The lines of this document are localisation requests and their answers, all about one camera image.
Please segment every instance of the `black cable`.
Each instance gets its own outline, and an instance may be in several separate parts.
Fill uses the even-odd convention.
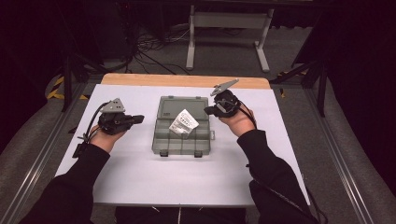
[[[219,103],[227,103],[227,104],[229,104],[229,105],[236,106],[235,104],[233,104],[233,103],[231,103],[231,102],[229,102],[229,101],[225,101],[225,100],[216,102],[216,104],[219,104]],[[248,109],[248,107],[247,107],[244,103],[242,103],[242,101],[239,101],[239,103],[241,103],[242,105],[244,105],[244,106],[247,108],[247,111],[248,111],[248,112],[246,112],[244,109],[242,109],[241,106],[238,106],[238,110],[242,111],[242,113],[244,113],[244,114],[247,116],[247,118],[250,119],[250,121],[253,123],[254,128],[257,129],[256,120],[253,118],[253,116],[252,116],[252,114],[250,113],[250,110]]]
[[[312,192],[306,186],[305,186],[305,188],[306,188],[306,192],[308,193],[308,196],[311,199],[312,204],[314,205],[315,210],[317,212],[318,222],[321,223],[320,215],[322,215],[324,217],[324,224],[327,224],[329,222],[329,219],[327,218],[326,214],[322,210],[320,210],[317,202],[315,201],[315,198],[314,198]]]
[[[146,30],[143,25],[138,23],[138,26],[142,28],[142,30]],[[143,33],[139,35],[137,38],[137,46],[141,51],[148,52],[149,50],[159,50],[164,47],[163,42],[160,41],[158,38],[148,34]]]
[[[109,72],[110,72],[109,70],[107,70],[106,68],[104,68],[102,65],[97,64],[97,63],[93,62],[92,60],[90,60],[90,59],[88,59],[88,58],[85,58],[85,57],[82,56],[82,55],[79,55],[79,54],[77,54],[77,53],[74,53],[73,56],[76,57],[76,58],[78,58],[80,61],[84,62],[85,64],[91,66],[92,68],[94,68],[96,71],[98,71],[98,72],[100,72],[100,73],[106,74],[106,73],[109,73]]]
[[[239,101],[239,103],[241,103],[241,105],[244,105],[247,108],[247,112],[245,110],[243,110],[241,107],[239,107],[239,110],[242,111],[253,123],[254,128],[257,129],[257,123],[256,120],[254,119],[253,115],[250,113],[250,110],[248,109],[248,107],[242,103],[242,101]]]
[[[136,58],[136,62],[137,62],[137,63],[139,63],[139,64],[140,64],[140,66],[142,66],[142,67],[143,67],[143,69],[145,70],[145,72],[146,72],[147,74],[149,74],[149,71],[148,71],[148,70],[146,70],[146,67],[145,67],[145,65],[143,65],[143,64],[141,63],[142,61],[140,61],[139,59],[137,59],[137,58]]]
[[[93,138],[93,136],[96,134],[96,132],[100,129],[100,127],[97,127],[95,130],[93,130],[90,133],[90,136],[88,137],[88,142],[91,142],[91,139]]]
[[[124,73],[127,73],[128,72],[128,63],[125,65],[125,71],[124,71]]]
[[[148,57],[149,59],[151,59],[152,61],[154,61],[155,63],[157,63],[159,66],[161,66],[162,68],[166,69],[168,72],[172,73],[173,75],[176,75],[175,72],[173,72],[172,70],[168,69],[167,67],[165,67],[163,64],[157,62],[156,60],[154,60],[153,58],[149,57],[147,54],[143,53],[142,51],[139,50],[139,53],[143,54],[144,56]]]
[[[145,61],[140,60],[140,59],[137,59],[137,58],[136,58],[136,60],[139,61],[139,62],[140,62],[140,65],[142,65],[142,66],[143,66],[143,64],[141,64],[141,63],[153,64],[153,65],[156,64],[156,63],[148,63],[148,62],[145,62]],[[184,68],[182,68],[181,66],[179,66],[179,65],[177,65],[177,64],[174,64],[174,63],[163,63],[163,65],[170,65],[170,66],[178,67],[178,68],[180,68],[181,70],[183,70],[183,72],[185,72],[187,75],[190,75],[190,73],[189,73],[188,71],[186,71]]]
[[[90,121],[90,125],[88,126],[87,132],[85,132],[85,133],[83,134],[84,142],[88,143],[88,142],[90,141],[90,137],[91,137],[91,135],[90,135],[90,130],[91,130],[93,121],[95,120],[96,115],[99,113],[100,109],[102,109],[102,107],[104,107],[104,106],[107,105],[107,104],[108,104],[108,103],[103,103],[103,104],[101,104],[101,105],[96,109],[96,111],[95,111],[95,113],[93,114],[92,119],[91,119],[91,121]]]
[[[127,66],[128,63],[130,63],[131,61],[132,61],[132,58],[128,57],[125,63],[121,63],[121,64],[115,65],[113,67],[108,67],[108,68],[104,67],[104,68],[107,70],[107,72],[114,72],[114,71],[120,70],[121,68]],[[91,74],[103,74],[103,71],[99,71],[97,69],[92,69],[92,68],[87,68],[87,67],[85,69]]]
[[[190,28],[185,29],[185,30],[179,30],[179,31],[174,32],[173,34],[170,32],[167,36],[167,38],[168,38],[167,43],[176,43],[177,41],[180,41],[180,40],[189,41],[187,39],[182,39],[189,32],[189,30],[190,30]]]

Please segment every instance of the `dark background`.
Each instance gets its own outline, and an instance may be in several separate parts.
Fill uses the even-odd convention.
[[[319,21],[317,11],[280,9],[276,11],[273,25],[310,27],[318,23],[296,62],[328,62],[329,79],[350,126],[375,169],[395,194],[396,29],[393,23],[396,8],[387,1],[374,0],[335,1],[334,4],[344,9],[325,12]],[[99,3],[94,7],[87,7],[89,5],[92,1],[7,0],[0,3],[3,68],[0,93],[5,105],[0,110],[3,126],[0,151],[46,103],[44,91],[62,69],[66,51],[72,49],[97,63],[106,57],[125,54],[124,42],[101,41],[104,34],[124,39],[119,12],[104,13]],[[137,17],[132,18],[142,20],[161,38],[170,25],[187,22],[186,17],[180,15],[187,16],[188,8],[144,6],[137,10],[140,17],[136,14]],[[149,20],[150,15],[163,20]]]

